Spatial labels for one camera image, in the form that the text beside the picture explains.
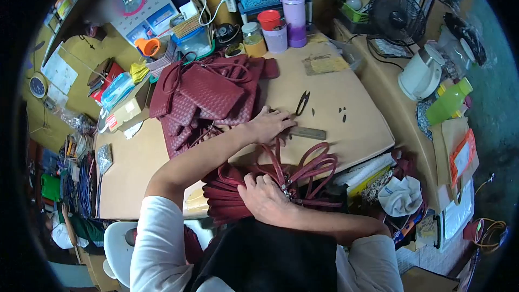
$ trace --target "green plastic bottle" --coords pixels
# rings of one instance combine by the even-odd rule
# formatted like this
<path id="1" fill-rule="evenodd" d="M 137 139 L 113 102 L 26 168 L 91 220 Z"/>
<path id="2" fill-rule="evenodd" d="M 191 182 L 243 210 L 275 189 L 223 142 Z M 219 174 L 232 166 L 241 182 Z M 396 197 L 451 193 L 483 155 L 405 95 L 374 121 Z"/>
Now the green plastic bottle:
<path id="1" fill-rule="evenodd" d="M 447 88 L 445 93 L 425 112 L 429 123 L 435 125 L 450 119 L 451 115 L 462 106 L 465 97 L 470 94 L 472 90 L 472 86 L 467 78 L 463 78 L 454 86 Z"/>

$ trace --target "calendar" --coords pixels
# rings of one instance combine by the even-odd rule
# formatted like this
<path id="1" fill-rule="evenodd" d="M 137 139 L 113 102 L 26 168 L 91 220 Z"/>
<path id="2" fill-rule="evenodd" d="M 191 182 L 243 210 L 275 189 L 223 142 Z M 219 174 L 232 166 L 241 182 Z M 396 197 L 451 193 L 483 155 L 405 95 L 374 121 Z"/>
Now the calendar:
<path id="1" fill-rule="evenodd" d="M 133 46 L 137 39 L 171 35 L 169 21 L 178 14 L 171 0 L 144 0 L 144 5 L 132 16 L 120 16 L 112 25 Z"/>

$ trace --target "blue clock face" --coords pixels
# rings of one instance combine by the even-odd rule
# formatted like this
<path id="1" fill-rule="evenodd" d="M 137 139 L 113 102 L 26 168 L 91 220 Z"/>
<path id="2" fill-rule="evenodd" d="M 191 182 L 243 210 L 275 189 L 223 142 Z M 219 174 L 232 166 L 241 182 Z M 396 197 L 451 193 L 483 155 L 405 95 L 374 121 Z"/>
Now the blue clock face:
<path id="1" fill-rule="evenodd" d="M 31 93 L 33 93 L 34 96 L 38 98 L 45 96 L 45 85 L 40 78 L 31 78 L 31 81 L 29 82 L 29 88 L 31 89 Z"/>

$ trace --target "white electric kettle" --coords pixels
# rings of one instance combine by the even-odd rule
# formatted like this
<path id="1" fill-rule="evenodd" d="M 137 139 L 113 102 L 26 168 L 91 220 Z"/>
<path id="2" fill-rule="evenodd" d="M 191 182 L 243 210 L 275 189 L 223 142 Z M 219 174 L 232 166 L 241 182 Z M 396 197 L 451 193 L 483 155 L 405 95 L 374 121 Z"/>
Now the white electric kettle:
<path id="1" fill-rule="evenodd" d="M 431 95 L 440 84 L 445 59 L 431 44 L 424 45 L 398 75 L 398 84 L 413 101 Z"/>

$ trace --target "orange funnel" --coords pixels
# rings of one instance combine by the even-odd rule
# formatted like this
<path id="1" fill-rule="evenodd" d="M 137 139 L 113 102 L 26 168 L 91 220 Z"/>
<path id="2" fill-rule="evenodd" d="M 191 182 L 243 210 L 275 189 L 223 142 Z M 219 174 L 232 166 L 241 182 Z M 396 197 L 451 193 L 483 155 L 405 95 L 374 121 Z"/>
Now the orange funnel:
<path id="1" fill-rule="evenodd" d="M 135 46 L 138 47 L 142 54 L 146 56 L 153 56 L 160 51 L 160 41 L 159 39 L 137 39 L 134 42 Z"/>

